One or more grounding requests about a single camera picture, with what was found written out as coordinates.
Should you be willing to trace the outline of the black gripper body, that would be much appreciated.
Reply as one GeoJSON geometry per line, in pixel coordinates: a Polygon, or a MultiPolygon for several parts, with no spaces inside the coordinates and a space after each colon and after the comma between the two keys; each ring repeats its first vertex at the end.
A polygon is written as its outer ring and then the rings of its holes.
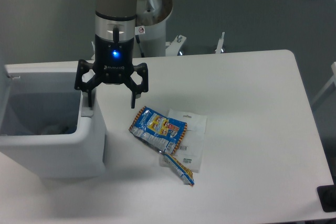
{"type": "Polygon", "coordinates": [[[92,84],[125,84],[133,86],[131,75],[134,72],[132,53],[134,39],[114,42],[95,35],[95,61],[92,84]]]}

